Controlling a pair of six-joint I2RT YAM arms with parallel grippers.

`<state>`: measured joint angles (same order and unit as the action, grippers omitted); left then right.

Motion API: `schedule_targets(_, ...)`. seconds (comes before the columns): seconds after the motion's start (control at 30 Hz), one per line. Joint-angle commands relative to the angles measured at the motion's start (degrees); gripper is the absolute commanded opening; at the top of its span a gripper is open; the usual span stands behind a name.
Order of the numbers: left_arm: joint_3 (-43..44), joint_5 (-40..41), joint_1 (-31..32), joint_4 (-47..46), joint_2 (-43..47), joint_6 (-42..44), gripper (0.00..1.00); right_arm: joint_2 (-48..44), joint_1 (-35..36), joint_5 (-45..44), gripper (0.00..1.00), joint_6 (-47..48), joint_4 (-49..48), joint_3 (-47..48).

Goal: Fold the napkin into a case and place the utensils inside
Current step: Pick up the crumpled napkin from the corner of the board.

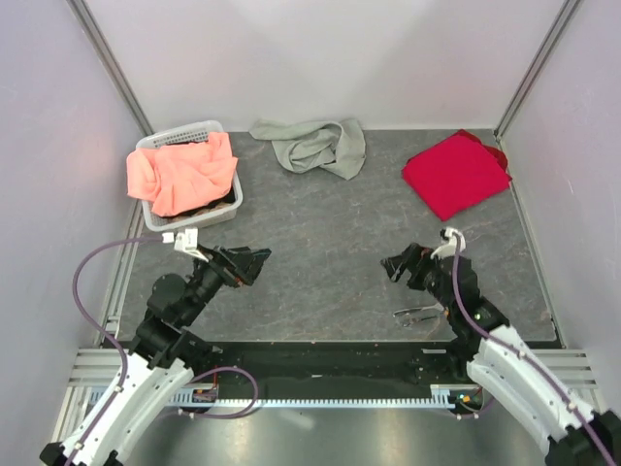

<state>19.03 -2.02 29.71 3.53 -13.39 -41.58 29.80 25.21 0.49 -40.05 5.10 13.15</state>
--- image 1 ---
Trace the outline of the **grey cloth napkin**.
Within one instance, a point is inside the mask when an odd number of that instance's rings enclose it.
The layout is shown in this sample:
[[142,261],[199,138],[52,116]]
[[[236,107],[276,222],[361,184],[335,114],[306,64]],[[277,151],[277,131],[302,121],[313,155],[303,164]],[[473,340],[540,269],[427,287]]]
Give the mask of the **grey cloth napkin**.
[[295,124],[260,119],[249,130],[272,144],[279,165],[294,174],[320,168],[343,180],[355,178],[366,161],[366,140],[357,119]]

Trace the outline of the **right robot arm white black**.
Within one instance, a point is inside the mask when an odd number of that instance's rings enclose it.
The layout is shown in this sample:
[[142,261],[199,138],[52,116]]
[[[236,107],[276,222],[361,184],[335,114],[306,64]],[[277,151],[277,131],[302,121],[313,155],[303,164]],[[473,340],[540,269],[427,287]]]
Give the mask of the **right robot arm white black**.
[[530,434],[548,465],[617,465],[620,417],[598,412],[545,366],[482,293],[462,246],[410,244],[381,260],[390,281],[433,296],[446,312],[455,351],[444,358],[454,381],[472,380]]

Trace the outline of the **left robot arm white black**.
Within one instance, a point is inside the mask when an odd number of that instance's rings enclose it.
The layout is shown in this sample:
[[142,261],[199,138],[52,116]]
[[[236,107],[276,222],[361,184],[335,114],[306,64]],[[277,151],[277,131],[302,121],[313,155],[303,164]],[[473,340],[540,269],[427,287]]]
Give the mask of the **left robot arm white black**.
[[46,465],[121,465],[171,398],[186,384],[212,375],[212,345],[189,326],[223,286],[252,285],[269,249],[191,251],[187,277],[161,276],[147,300],[144,320],[104,395],[64,441],[47,444]]

